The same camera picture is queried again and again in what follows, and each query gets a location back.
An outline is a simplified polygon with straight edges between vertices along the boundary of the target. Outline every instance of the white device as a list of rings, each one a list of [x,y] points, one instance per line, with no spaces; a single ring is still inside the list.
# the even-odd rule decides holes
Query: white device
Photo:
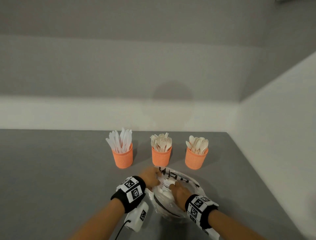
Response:
[[[127,220],[130,220],[130,223],[126,223],[125,227],[128,229],[131,229],[135,232],[138,232],[140,228],[142,227],[142,224],[145,220],[145,217],[148,213],[148,204],[144,201],[142,201],[137,208],[135,208],[133,211],[129,212],[125,218],[126,222]]]

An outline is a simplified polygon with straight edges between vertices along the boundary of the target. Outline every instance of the orange cup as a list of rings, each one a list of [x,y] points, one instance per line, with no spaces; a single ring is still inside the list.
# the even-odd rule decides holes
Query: orange cup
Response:
[[[206,149],[205,153],[203,155],[198,155],[193,152],[189,148],[186,148],[186,155],[185,155],[185,164],[188,166],[188,168],[197,170],[199,169],[206,157],[206,154],[209,152],[209,148]]]
[[[115,164],[118,168],[127,168],[133,163],[133,144],[126,153],[117,153],[112,150]]]
[[[155,166],[167,166],[170,159],[172,146],[168,149],[168,151],[161,153],[157,152],[153,147],[151,147],[151,153],[153,157],[153,164]]]

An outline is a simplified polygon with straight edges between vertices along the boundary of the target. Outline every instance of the black cable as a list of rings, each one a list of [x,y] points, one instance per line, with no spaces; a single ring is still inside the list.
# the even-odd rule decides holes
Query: black cable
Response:
[[[120,233],[120,232],[121,232],[121,230],[123,229],[124,225],[125,225],[126,223],[130,223],[130,222],[131,222],[130,220],[127,220],[127,221],[126,221],[126,222],[122,225],[121,229],[119,230],[118,234],[116,235],[115,240],[118,238],[119,233]]]

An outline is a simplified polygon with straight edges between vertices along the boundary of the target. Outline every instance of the utensil holder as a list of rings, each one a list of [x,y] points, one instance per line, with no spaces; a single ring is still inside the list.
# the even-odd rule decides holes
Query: utensil holder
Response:
[[[191,168],[194,170],[199,169],[202,166],[208,152],[209,152],[209,148],[205,150],[205,153],[203,155],[198,155],[191,152],[189,148],[186,148],[185,164],[187,165],[188,168]]]
[[[115,165],[118,168],[128,168],[133,163],[133,144],[131,143],[130,149],[126,153],[117,153],[112,150]]]
[[[157,152],[153,147],[151,147],[151,153],[153,157],[153,164],[155,166],[167,166],[170,159],[172,146],[168,149],[168,151],[161,153]]]

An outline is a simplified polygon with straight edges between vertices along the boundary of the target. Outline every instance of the clear plastic bag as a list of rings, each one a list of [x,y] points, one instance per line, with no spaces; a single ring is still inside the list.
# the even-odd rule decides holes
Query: clear plastic bag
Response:
[[[188,188],[192,193],[198,195],[205,195],[200,184],[193,178],[173,170],[168,167],[158,167],[162,176],[158,180],[163,183],[164,180],[169,183],[179,181],[183,186]],[[171,191],[163,184],[153,188],[153,192],[147,190],[151,202],[154,205],[155,211],[161,214],[164,218],[170,221],[176,221],[179,223],[189,222],[190,219],[186,212],[183,212],[175,203]]]

